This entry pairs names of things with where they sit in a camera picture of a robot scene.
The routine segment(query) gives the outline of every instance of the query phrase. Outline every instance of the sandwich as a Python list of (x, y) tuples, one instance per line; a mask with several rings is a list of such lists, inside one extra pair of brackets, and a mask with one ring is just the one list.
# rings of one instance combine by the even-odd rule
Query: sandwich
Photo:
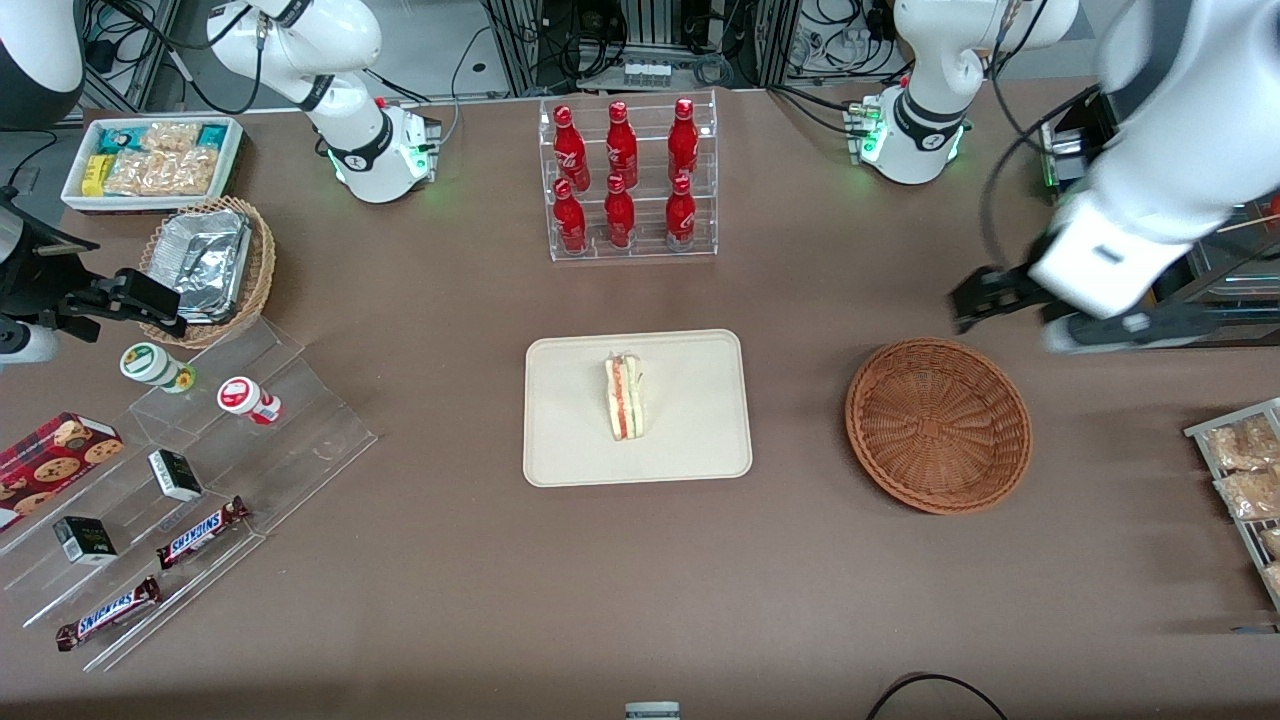
[(635, 439), (644, 436), (644, 402), (640, 398), (640, 359), (614, 355), (604, 361), (609, 380), (609, 421), (613, 439)]

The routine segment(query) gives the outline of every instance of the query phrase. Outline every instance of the red cookie box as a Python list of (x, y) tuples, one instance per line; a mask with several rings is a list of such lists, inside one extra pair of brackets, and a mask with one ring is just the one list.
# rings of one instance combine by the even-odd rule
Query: red cookie box
[(115, 428), (63, 413), (0, 452), (0, 532), (123, 448)]

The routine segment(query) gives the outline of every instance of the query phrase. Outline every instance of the clear acrylic shelf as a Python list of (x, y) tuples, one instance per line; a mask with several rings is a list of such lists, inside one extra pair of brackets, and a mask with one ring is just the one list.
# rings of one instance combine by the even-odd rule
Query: clear acrylic shelf
[[(691, 195), (698, 205), (694, 215), (692, 246), (682, 252), (667, 247), (667, 199), (671, 196), (671, 178), (667, 176), (667, 133), (675, 119), (676, 100), (694, 101), (694, 124), (698, 126), (698, 169), (691, 178)], [(716, 255), (719, 249), (717, 223), (717, 196), (719, 192), (718, 156), (716, 138), (716, 94), (637, 94), (627, 95), (627, 115), (636, 131), (640, 152), (640, 182), (631, 188), (636, 208), (636, 237), (632, 246), (620, 250), (609, 243), (604, 219), (604, 199), (608, 193), (605, 178), (609, 163), (604, 138), (609, 131), (608, 101), (602, 97), (577, 95), (541, 101), (538, 123), (538, 147), (541, 159), (543, 205), (547, 208), (547, 237), (552, 260), (630, 260), (630, 259), (681, 259)], [(586, 252), (570, 255), (559, 241), (556, 217), (552, 213), (556, 197), (552, 183), (559, 177), (556, 164), (556, 124), (550, 119), (557, 105), (573, 110), (573, 124), (586, 142), (586, 167), (591, 172), (591, 186), (577, 195), (586, 213)]]
[[(129, 615), (67, 653), (86, 671), (110, 669), (178, 610), (261, 544), (289, 514), (376, 439), (301, 357), (301, 346), (266, 320), (227, 337), (191, 364), (196, 387), (183, 395), (147, 392), (114, 421), (127, 442), (115, 462), (46, 502), (14, 528), (0, 548), (6, 615), (47, 634), (74, 623), (155, 575), (159, 606)], [(280, 397), (271, 425), (223, 413), (214, 395), (223, 380), (248, 375)], [(147, 455), (156, 447), (187, 456), (205, 488), (197, 502), (165, 497)], [(239, 495), (252, 515), (206, 547), (161, 570), (160, 548)], [(102, 520), (120, 553), (101, 566), (67, 561), (51, 524), (63, 515)]]

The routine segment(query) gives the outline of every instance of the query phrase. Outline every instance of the red bottle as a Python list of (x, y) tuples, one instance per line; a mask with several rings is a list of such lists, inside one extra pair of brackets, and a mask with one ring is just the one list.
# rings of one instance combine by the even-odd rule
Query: red bottle
[(667, 174), (676, 182), (680, 173), (694, 176), (698, 169), (698, 126), (694, 124), (694, 101), (687, 97), (676, 100), (676, 122), (667, 136), (667, 152), (671, 161)]
[(636, 150), (636, 131), (627, 120), (627, 104), (609, 102), (609, 135), (604, 138), (609, 151), (609, 172), (622, 176), (627, 188), (640, 182), (640, 156)]
[(684, 252), (694, 243), (694, 213), (698, 210), (689, 195), (689, 176), (681, 174), (671, 183), (667, 199), (667, 247)]
[(564, 243), (564, 252), (581, 255), (586, 252), (586, 214), (582, 213), (582, 205), (573, 197), (573, 187), (567, 179), (556, 178), (552, 188), (556, 192), (552, 214), (556, 215), (556, 228)]
[(627, 192), (627, 183), (618, 173), (609, 176), (609, 196), (604, 199), (604, 217), (609, 222), (609, 242), (626, 250), (636, 233), (636, 206)]
[(586, 169), (586, 143), (573, 127), (573, 113), (559, 105), (552, 117), (556, 119), (556, 164), (561, 176), (573, 183), (573, 190), (586, 192), (591, 187), (591, 172)]

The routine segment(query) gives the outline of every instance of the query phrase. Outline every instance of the wicker basket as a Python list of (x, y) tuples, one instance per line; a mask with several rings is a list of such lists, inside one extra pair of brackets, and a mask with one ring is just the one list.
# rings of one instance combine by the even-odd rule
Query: wicker basket
[(886, 492), (940, 515), (996, 505), (1030, 462), (1030, 420), (1012, 382), (946, 340), (877, 351), (849, 386), (845, 429)]
[[(248, 259), (244, 260), (244, 279), (241, 282), (241, 301), (236, 315), (220, 325), (187, 325), (187, 334), (175, 338), (165, 334), (151, 325), (142, 325), (142, 332), (155, 342), (202, 350), (214, 343), (215, 340), (229, 333), (233, 328), (248, 323), (257, 318), (266, 305), (266, 296), (271, 292), (271, 273), (275, 272), (275, 238), (271, 237), (271, 228), (262, 222), (262, 215), (238, 197), (219, 197), (183, 208), (179, 214), (212, 213), (215, 210), (236, 210), (243, 213), (253, 223), (253, 236), (250, 238)], [(155, 252), (156, 241), (160, 238), (160, 228), (151, 233), (151, 242), (147, 242), (142, 251), (142, 263), (138, 265), (143, 272), (151, 265), (151, 254)]]

